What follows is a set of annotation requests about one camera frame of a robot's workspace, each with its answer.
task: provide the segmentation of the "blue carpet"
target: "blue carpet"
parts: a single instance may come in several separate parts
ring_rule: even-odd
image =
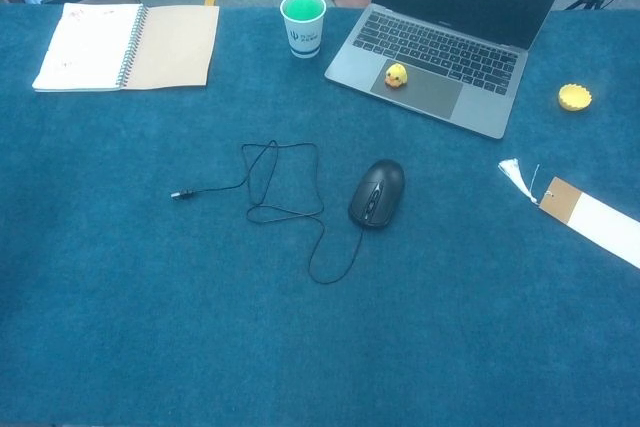
[[[540,163],[538,197],[558,175],[640,219],[640,12],[553,13],[502,141],[328,83],[355,11],[330,10],[305,61],[277,9],[223,9],[207,88],[36,93],[59,14],[0,6],[0,421],[640,418],[638,270],[497,168],[518,157],[528,180]],[[567,82],[591,89],[588,111],[557,106]],[[319,146],[318,275],[350,260],[360,176],[379,158],[404,166],[391,225],[365,234],[338,284],[307,274],[317,223],[252,224],[246,189],[169,198],[239,182],[240,145],[270,139]],[[315,208],[313,174],[311,149],[282,152],[268,200]]]

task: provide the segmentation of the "mouse cable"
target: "mouse cable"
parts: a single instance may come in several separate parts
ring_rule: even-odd
[[[249,164],[248,159],[247,159],[247,155],[246,155],[246,150],[249,148],[261,148],[262,150],[258,153],[258,155],[256,156],[256,158],[253,160],[253,162],[251,162]],[[271,181],[273,179],[273,175],[275,173],[275,169],[276,166],[278,165],[278,159],[279,159],[279,152],[280,149],[290,149],[290,148],[296,148],[296,147],[312,147],[315,153],[315,161],[314,161],[314,190],[315,190],[315,195],[318,198],[318,202],[320,203],[320,207],[313,211],[313,212],[299,212],[296,210],[292,210],[292,209],[286,209],[284,207],[280,207],[277,205],[270,205],[270,204],[265,204],[265,199],[267,197],[267,193],[269,191],[269,188],[271,186]],[[262,192],[262,194],[259,196],[258,200],[254,200],[254,196],[252,194],[252,189],[251,189],[251,173],[253,172],[254,168],[256,167],[256,165],[258,164],[258,162],[260,161],[260,159],[263,158],[264,154],[269,151],[269,150],[275,150],[275,155],[274,155],[274,160],[273,163],[271,164],[271,167],[269,169],[269,173],[268,173],[268,178],[267,178],[267,183],[265,185],[264,191]],[[178,191],[178,192],[174,192],[171,194],[171,198],[174,200],[180,200],[180,199],[188,199],[191,198],[195,195],[201,194],[201,193],[206,193],[206,192],[222,192],[225,190],[233,190],[233,189],[237,189],[242,187],[243,185],[247,184],[247,189],[249,192],[249,201],[251,203],[251,207],[247,210],[246,212],[246,219],[249,222],[252,222],[254,224],[259,224],[259,225],[263,225],[263,224],[271,224],[271,223],[275,223],[275,222],[284,222],[287,220],[295,220],[295,219],[310,219],[310,220],[314,220],[316,221],[318,224],[320,224],[320,235],[318,236],[318,239],[316,240],[313,249],[311,251],[311,254],[309,255],[309,261],[307,263],[307,273],[309,274],[309,277],[311,277],[311,279],[316,282],[317,284],[321,284],[321,285],[330,285],[330,284],[335,284],[336,282],[339,282],[340,280],[342,280],[343,278],[345,278],[347,276],[347,274],[349,273],[349,271],[351,270],[351,268],[353,267],[353,264],[355,263],[355,260],[358,256],[358,252],[360,251],[360,245],[362,244],[362,238],[364,236],[364,228],[360,229],[360,236],[358,239],[358,243],[356,244],[356,248],[354,249],[353,255],[351,257],[351,262],[349,263],[349,266],[342,272],[342,274],[340,274],[338,277],[331,279],[331,280],[321,280],[319,278],[317,278],[315,276],[315,274],[313,273],[313,269],[311,268],[311,263],[313,261],[313,257],[315,256],[316,250],[318,249],[318,246],[320,245],[320,242],[322,241],[322,238],[324,237],[325,231],[326,231],[326,227],[324,225],[324,222],[322,222],[321,219],[319,219],[318,217],[316,217],[317,215],[321,214],[322,212],[324,212],[324,202],[322,201],[322,197],[320,196],[320,190],[318,187],[318,164],[319,164],[319,158],[320,158],[320,154],[319,154],[319,149],[318,146],[316,144],[314,144],[313,142],[300,142],[300,143],[296,143],[296,144],[283,144],[280,145],[278,144],[275,140],[271,140],[269,141],[269,143],[265,144],[255,144],[255,143],[247,143],[247,144],[242,144],[241,147],[241,152],[242,152],[242,159],[244,161],[244,165],[245,165],[245,176],[244,178],[237,184],[233,184],[233,185],[229,185],[229,186],[225,186],[225,187],[214,187],[214,188],[206,188],[206,189],[198,189],[198,190],[182,190],[182,191]],[[276,212],[280,212],[282,214],[285,214],[281,217],[277,217],[274,219],[267,219],[267,220],[261,220],[261,219],[257,219],[252,217],[252,214],[254,212],[257,212],[259,210],[272,210],[272,211],[276,211]]]

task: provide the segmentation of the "notebook spiral binding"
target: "notebook spiral binding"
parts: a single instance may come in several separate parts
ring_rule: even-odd
[[[144,23],[147,21],[147,14],[149,9],[144,5],[140,5],[136,18],[133,21],[133,27],[131,28],[131,35],[129,36],[129,43],[127,44],[127,50],[124,53],[124,59],[118,72],[117,84],[118,87],[126,87],[131,75],[131,69],[133,68],[133,61],[136,57],[140,40],[142,39],[142,31],[144,29]]]

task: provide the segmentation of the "computer mouse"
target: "computer mouse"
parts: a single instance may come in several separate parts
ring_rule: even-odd
[[[385,227],[404,190],[404,171],[394,160],[375,162],[364,174],[349,204],[349,216],[363,227]]]

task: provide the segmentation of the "trackpad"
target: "trackpad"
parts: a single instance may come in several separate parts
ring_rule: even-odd
[[[387,69],[394,63],[391,59],[384,63],[378,78],[373,87],[371,87],[372,94],[443,119],[451,117],[458,95],[462,90],[462,84],[455,80],[402,64],[407,69],[408,81],[405,85],[394,89],[384,83]]]

